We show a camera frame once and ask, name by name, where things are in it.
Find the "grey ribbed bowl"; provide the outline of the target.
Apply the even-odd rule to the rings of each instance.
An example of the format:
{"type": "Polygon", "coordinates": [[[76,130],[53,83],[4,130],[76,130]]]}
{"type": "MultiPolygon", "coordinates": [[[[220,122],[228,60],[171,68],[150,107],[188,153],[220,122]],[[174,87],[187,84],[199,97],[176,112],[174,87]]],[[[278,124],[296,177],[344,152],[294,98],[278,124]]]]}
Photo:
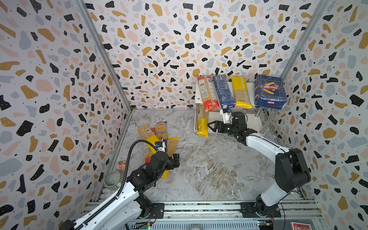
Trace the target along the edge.
{"type": "Polygon", "coordinates": [[[116,191],[121,187],[123,177],[124,173],[121,171],[110,171],[104,177],[104,186],[110,191],[116,191]]]}

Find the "red card box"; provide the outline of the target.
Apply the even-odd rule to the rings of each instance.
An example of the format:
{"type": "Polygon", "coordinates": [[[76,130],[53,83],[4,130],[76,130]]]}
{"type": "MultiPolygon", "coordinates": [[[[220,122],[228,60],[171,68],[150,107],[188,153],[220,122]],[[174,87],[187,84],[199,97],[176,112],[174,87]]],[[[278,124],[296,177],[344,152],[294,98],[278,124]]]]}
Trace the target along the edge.
{"type": "Polygon", "coordinates": [[[291,222],[291,230],[312,230],[312,226],[306,223],[291,222]]]}

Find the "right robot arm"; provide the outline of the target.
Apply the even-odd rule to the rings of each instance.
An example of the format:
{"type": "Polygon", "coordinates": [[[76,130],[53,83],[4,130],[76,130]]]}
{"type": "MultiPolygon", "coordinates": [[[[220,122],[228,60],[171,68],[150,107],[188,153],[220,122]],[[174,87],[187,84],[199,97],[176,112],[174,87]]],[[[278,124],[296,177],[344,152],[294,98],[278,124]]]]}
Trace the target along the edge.
{"type": "Polygon", "coordinates": [[[282,147],[262,137],[248,127],[247,121],[245,113],[234,112],[226,123],[213,121],[207,127],[215,133],[234,137],[239,143],[257,150],[275,164],[275,182],[257,196],[254,207],[248,210],[260,217],[267,217],[274,213],[273,210],[282,199],[310,182],[311,175],[301,150],[282,147]]]}

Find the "white two-tier metal shelf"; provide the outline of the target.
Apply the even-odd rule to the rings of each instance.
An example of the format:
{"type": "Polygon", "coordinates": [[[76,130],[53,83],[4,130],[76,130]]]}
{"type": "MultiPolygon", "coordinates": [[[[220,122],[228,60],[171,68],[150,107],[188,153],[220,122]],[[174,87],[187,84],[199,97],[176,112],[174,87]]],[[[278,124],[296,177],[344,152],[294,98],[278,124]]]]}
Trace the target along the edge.
{"type": "Polygon", "coordinates": [[[201,100],[197,105],[195,132],[207,138],[208,132],[236,134],[249,128],[247,114],[236,108],[252,109],[263,106],[280,110],[286,102],[286,93],[281,77],[260,75],[254,83],[253,94],[249,94],[245,77],[224,76],[199,77],[196,94],[201,100]]]}

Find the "small red pasta bag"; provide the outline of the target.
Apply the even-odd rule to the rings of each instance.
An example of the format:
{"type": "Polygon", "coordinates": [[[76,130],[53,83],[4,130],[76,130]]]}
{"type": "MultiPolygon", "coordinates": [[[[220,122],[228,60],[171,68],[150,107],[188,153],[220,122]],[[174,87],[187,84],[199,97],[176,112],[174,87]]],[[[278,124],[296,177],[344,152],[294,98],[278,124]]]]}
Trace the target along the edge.
{"type": "Polygon", "coordinates": [[[151,160],[152,151],[151,149],[148,149],[148,152],[145,154],[145,163],[149,163],[151,160]]]}

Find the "yellow Pastatime spaghetti bag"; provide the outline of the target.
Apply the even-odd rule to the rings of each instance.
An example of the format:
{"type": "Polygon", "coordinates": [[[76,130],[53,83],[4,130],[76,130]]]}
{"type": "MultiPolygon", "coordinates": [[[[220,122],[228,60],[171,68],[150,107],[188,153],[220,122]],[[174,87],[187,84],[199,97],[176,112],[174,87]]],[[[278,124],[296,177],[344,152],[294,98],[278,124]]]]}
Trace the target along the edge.
{"type": "Polygon", "coordinates": [[[246,78],[231,76],[231,80],[236,106],[245,109],[253,108],[248,93],[246,78]]]}

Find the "yellow pasta bag with barcode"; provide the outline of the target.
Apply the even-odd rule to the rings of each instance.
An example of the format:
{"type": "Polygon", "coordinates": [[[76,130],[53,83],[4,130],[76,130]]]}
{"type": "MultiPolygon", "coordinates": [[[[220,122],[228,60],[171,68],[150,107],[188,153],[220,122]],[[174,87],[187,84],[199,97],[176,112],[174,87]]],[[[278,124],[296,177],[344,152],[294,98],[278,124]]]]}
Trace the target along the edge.
{"type": "Polygon", "coordinates": [[[151,130],[151,128],[144,124],[143,126],[139,127],[137,130],[138,134],[143,140],[148,141],[152,145],[156,146],[156,142],[159,142],[159,138],[156,136],[156,134],[151,130]]]}

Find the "red clear spaghetti bag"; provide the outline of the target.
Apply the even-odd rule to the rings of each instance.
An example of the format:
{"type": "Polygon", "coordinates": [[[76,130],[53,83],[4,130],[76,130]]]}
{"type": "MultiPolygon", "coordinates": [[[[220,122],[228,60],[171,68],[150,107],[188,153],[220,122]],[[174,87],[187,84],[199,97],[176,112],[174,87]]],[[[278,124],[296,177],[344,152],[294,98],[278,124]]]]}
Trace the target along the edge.
{"type": "Polygon", "coordinates": [[[199,89],[206,112],[220,110],[219,101],[215,92],[215,87],[210,76],[197,78],[199,89]]]}

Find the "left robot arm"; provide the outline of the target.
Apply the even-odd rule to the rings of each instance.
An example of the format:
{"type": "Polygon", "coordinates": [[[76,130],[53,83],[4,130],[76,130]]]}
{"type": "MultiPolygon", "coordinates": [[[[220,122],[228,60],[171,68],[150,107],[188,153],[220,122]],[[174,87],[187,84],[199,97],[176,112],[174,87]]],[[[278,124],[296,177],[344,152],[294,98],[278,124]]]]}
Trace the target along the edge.
{"type": "Polygon", "coordinates": [[[180,166],[180,155],[169,156],[158,151],[148,163],[132,171],[122,189],[118,189],[107,200],[77,220],[66,220],[60,230],[115,230],[138,217],[146,217],[151,201],[144,192],[156,186],[165,171],[180,166]]]}

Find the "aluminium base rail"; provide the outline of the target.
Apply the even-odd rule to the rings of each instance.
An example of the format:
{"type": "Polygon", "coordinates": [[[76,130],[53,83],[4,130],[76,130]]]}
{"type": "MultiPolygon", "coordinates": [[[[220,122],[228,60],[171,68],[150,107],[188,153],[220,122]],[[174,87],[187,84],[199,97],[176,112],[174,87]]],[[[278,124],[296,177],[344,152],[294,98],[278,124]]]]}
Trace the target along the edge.
{"type": "Polygon", "coordinates": [[[250,201],[159,201],[145,218],[126,224],[130,230],[312,230],[327,225],[313,200],[283,200],[266,217],[251,212],[250,201]]]}

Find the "blue Barilla pasta box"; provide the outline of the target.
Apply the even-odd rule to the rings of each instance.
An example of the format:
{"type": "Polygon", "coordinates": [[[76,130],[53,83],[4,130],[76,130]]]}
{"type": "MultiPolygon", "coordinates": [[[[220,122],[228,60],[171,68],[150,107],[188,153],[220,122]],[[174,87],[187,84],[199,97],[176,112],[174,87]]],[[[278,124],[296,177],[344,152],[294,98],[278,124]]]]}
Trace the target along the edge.
{"type": "Polygon", "coordinates": [[[258,75],[255,81],[255,106],[281,110],[287,102],[281,77],[258,75]]]}

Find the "blue spaghetti box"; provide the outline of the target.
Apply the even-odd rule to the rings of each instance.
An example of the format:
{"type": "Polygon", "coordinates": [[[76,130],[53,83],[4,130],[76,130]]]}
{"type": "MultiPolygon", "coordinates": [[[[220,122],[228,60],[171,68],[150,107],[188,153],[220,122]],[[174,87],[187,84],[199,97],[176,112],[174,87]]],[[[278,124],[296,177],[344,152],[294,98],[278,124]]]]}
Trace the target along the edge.
{"type": "Polygon", "coordinates": [[[226,78],[223,75],[213,77],[213,83],[218,96],[221,109],[231,109],[236,106],[236,101],[230,91],[226,78]]]}

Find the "pink flower toy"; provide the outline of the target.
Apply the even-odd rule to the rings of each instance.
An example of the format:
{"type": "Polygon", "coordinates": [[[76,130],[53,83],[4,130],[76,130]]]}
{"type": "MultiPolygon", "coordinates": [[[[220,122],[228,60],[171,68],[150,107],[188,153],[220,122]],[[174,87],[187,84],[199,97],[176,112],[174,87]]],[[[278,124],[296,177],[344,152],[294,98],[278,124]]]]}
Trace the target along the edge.
{"type": "Polygon", "coordinates": [[[117,169],[125,170],[127,166],[126,161],[119,161],[117,165],[117,169]]]}

